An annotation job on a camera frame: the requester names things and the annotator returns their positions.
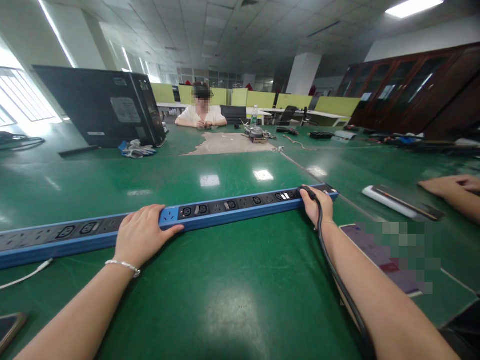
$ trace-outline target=silver bracelet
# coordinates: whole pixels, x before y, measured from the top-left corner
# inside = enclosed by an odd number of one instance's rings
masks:
[[[133,275],[133,278],[138,278],[140,276],[140,270],[138,270],[135,266],[133,265],[130,265],[129,263],[127,262],[123,262],[123,261],[117,261],[117,260],[108,260],[105,265],[108,265],[108,264],[119,264],[119,265],[123,265],[124,267],[127,267],[129,268],[130,270],[133,270],[135,272],[135,275]]]

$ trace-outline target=water bottle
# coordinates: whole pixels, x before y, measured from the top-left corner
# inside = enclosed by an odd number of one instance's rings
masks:
[[[258,117],[259,117],[259,106],[255,105],[253,107],[253,111],[251,112],[250,126],[252,128],[257,126],[257,118]]]

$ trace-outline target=blue power strip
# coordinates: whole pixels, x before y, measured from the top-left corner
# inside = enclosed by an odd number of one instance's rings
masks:
[[[339,195],[324,183],[312,187],[327,193],[332,200]],[[192,231],[300,209],[303,206],[297,189],[290,188],[166,207],[160,214],[159,226],[162,230],[167,230],[182,224],[185,226],[184,231]],[[120,224],[127,215],[128,213],[95,217],[0,232],[0,269],[114,247]]]

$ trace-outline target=wire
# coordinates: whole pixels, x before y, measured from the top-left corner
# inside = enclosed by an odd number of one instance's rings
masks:
[[[35,147],[43,144],[46,140],[42,137],[28,137],[27,135],[12,134],[6,131],[0,131],[0,151],[13,150],[25,147]]]
[[[290,140],[293,144],[300,144],[301,145],[301,148],[303,150],[307,150],[307,151],[320,151],[322,149],[307,149],[301,142],[298,142],[298,141],[295,141],[295,140],[292,140],[291,138],[289,138],[287,135],[283,135],[284,138],[287,138],[288,140]]]
[[[50,258],[48,259],[47,261],[45,261],[42,265],[40,265],[34,272],[32,272],[30,275],[27,275],[25,277],[22,277],[21,279],[18,279],[14,282],[11,282],[11,283],[8,283],[8,284],[5,284],[5,285],[2,285],[0,286],[0,290],[3,290],[3,289],[6,289],[12,285],[16,285],[18,283],[21,283],[22,281],[25,281],[29,278],[31,278],[33,275],[36,275],[38,274],[39,272],[41,272],[43,269],[45,269],[48,265],[50,265],[50,263],[53,261],[54,259],[53,258]]]
[[[316,204],[318,205],[318,210],[319,210],[319,216],[318,216],[318,224],[317,224],[317,230],[318,230],[318,241],[320,242],[321,249],[323,250],[323,254],[325,255],[326,262],[330,266],[331,273],[333,275],[333,278],[336,280],[338,286],[340,287],[341,292],[345,296],[346,302],[350,306],[351,312],[353,313],[353,316],[355,317],[356,323],[358,324],[358,328],[361,333],[361,337],[363,339],[363,343],[365,344],[365,355],[367,359],[377,359],[377,355],[375,353],[375,347],[374,343],[372,340],[372,337],[370,335],[369,330],[365,326],[364,320],[362,319],[362,316],[360,315],[360,312],[355,305],[355,301],[352,299],[350,296],[349,291],[344,285],[344,282],[340,278],[339,274],[337,273],[337,270],[335,269],[332,260],[330,259],[329,253],[327,252],[327,248],[325,246],[324,242],[324,236],[322,234],[322,220],[324,217],[323,211],[322,211],[322,205],[320,205],[320,201],[317,198],[317,196],[314,197],[314,200]]]

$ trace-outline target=power cord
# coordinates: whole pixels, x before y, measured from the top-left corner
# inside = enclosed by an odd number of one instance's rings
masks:
[[[324,237],[322,234],[322,220],[324,217],[323,211],[322,211],[322,205],[320,204],[319,199],[317,198],[317,195],[310,190],[306,186],[301,186],[298,188],[298,192],[300,192],[300,189],[304,189],[308,195],[310,196],[310,199],[316,202],[318,205],[318,211],[319,211],[319,216],[318,216],[318,223],[316,225],[317,231],[318,231],[318,241],[320,242],[321,249],[323,251],[323,254],[325,255],[326,262],[330,266],[330,271],[331,274],[333,275],[333,278],[337,282],[338,286],[340,287],[341,292],[345,296],[346,302],[350,306],[351,312],[353,313],[353,316],[355,317],[356,323],[358,324],[358,328],[360,330],[361,337],[363,339],[363,343],[365,345],[365,355],[366,359],[372,359],[376,360],[377,359],[377,354],[375,353],[375,347],[374,347],[374,342],[372,340],[372,337],[370,335],[369,330],[365,326],[364,320],[362,319],[362,316],[360,315],[360,312],[355,305],[355,301],[352,299],[350,296],[349,291],[344,285],[344,282],[340,278],[339,274],[337,273],[337,270],[335,269],[332,260],[330,259],[329,253],[327,252],[327,247],[325,246],[324,242]]]
[[[31,278],[33,275],[36,275],[38,274],[39,272],[41,272],[43,269],[45,269],[48,265],[50,265],[50,263],[53,261],[54,259],[51,258],[51,259],[48,259],[47,261],[45,261],[42,265],[40,265],[34,272],[32,272],[30,275],[27,275],[25,277],[22,277],[21,279],[18,279],[14,282],[11,282],[11,283],[8,283],[8,284],[5,284],[5,285],[2,285],[0,286],[0,290],[3,290],[3,289],[6,289],[12,285],[15,285],[15,284],[18,284],[18,283],[21,283],[22,281],[25,281],[29,278]]]
[[[35,147],[43,144],[45,141],[46,140],[42,137],[28,137],[27,135],[0,131],[0,151]]]

